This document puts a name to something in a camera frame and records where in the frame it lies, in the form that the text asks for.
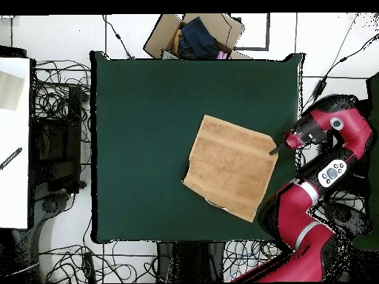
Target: white floor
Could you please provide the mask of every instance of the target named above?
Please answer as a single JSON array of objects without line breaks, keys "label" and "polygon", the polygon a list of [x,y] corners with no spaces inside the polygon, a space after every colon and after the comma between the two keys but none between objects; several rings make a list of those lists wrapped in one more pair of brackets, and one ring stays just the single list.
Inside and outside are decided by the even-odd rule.
[{"label": "white floor", "polygon": [[[233,14],[233,16],[240,16],[242,23],[246,25],[244,37],[241,37],[241,44],[237,43],[237,46],[262,47],[266,29],[262,16],[259,14]],[[131,55],[136,58],[149,58],[143,51],[143,46],[158,17],[159,15],[112,15],[107,16],[107,20],[120,34]],[[253,58],[275,60],[283,60],[294,52],[306,53],[303,68],[303,98],[306,100],[320,77],[332,66],[354,17],[355,13],[271,13],[269,51],[243,53]],[[371,13],[361,13],[350,30],[338,60],[358,50],[378,32],[378,17]],[[107,46],[105,46],[105,26],[101,16],[16,16],[13,19],[12,32],[10,20],[0,18],[0,45],[11,44],[26,49],[28,56],[37,61],[74,60],[90,67],[91,50],[104,51],[111,58],[126,58],[121,43],[109,26]],[[330,72],[331,77],[322,95],[349,93],[361,99],[367,98],[365,79],[379,72],[378,55],[379,42],[376,41],[367,49],[337,65]],[[85,144],[83,155],[82,162],[86,163],[89,148]],[[83,171],[81,179],[87,182],[88,187],[76,196],[71,210],[46,222],[41,233],[40,251],[82,243],[91,215],[89,167]],[[102,254],[102,246],[92,243],[90,230],[87,232],[85,242],[96,254]],[[112,247],[112,243],[104,247],[105,255],[110,262]],[[118,243],[115,254],[122,255],[115,257],[116,262],[129,263],[136,267],[138,274],[142,274],[144,263],[150,262],[156,255],[155,243]],[[44,275],[52,269],[59,258],[59,255],[51,254],[41,256],[41,270]],[[95,259],[94,263],[95,267],[101,267],[99,260]],[[127,277],[129,270],[120,268],[120,274]],[[59,280],[63,277],[57,274],[53,278]],[[145,275],[138,281],[147,283],[154,280],[150,275]],[[104,281],[118,282],[114,274],[106,276]]]}]

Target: cardboard box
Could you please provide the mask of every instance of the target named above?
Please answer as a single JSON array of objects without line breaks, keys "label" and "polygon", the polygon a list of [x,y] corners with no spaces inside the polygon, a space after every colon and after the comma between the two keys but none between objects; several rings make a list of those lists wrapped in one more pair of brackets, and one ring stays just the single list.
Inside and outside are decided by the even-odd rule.
[{"label": "cardboard box", "polygon": [[161,58],[163,50],[171,50],[176,32],[198,16],[216,39],[218,49],[228,53],[228,59],[250,59],[233,51],[245,26],[224,13],[187,13],[183,20],[175,14],[162,14],[144,45],[144,51],[153,58]]}]

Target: brown towel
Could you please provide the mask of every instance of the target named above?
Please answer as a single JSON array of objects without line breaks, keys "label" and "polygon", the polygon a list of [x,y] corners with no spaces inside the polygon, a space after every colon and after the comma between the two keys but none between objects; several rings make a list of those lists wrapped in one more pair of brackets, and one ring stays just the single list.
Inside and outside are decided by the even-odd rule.
[{"label": "brown towel", "polygon": [[252,222],[278,154],[268,135],[205,115],[183,184],[210,203]]},{"label": "brown towel", "polygon": [[172,52],[176,55],[178,54],[179,39],[181,38],[181,30],[178,30],[174,37],[174,42],[172,43]]}]

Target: dark fabric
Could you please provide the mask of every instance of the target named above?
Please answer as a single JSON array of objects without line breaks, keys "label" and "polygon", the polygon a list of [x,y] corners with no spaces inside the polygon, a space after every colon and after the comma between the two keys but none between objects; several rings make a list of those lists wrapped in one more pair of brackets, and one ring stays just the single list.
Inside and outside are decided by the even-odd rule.
[{"label": "dark fabric", "polygon": [[[297,120],[301,60],[107,60],[95,53],[93,239],[271,239],[257,219],[209,205],[181,180],[205,114],[280,143]],[[295,152],[282,149],[264,200],[294,173]]]},{"label": "dark fabric", "polygon": [[209,34],[199,17],[194,18],[181,30],[179,55],[188,59],[216,59],[216,40]]}]

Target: floor tile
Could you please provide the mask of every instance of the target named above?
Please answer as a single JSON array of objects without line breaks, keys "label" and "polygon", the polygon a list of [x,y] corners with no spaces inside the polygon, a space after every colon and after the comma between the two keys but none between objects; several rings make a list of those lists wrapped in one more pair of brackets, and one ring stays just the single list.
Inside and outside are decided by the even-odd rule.
[{"label": "floor tile", "polygon": [[[332,66],[355,13],[299,13],[297,51],[306,53],[304,75],[325,75]],[[378,33],[371,13],[355,19],[338,59],[354,53]],[[337,65],[331,76],[369,77],[379,71],[379,41]]]},{"label": "floor tile", "polygon": [[267,13],[232,13],[231,16],[240,17],[245,26],[236,46],[265,48]]},{"label": "floor tile", "polygon": [[[159,16],[159,14],[112,14],[107,16],[107,21],[121,36],[131,56],[151,58],[143,48]],[[110,25],[107,25],[107,54],[112,59],[128,58]]]},{"label": "floor tile", "polygon": [[90,67],[91,50],[104,50],[101,16],[16,16],[13,46],[30,58],[74,60]]},{"label": "floor tile", "polygon": [[254,59],[284,60],[289,54],[295,51],[295,26],[296,13],[271,13],[269,51],[239,50],[239,52]]}]

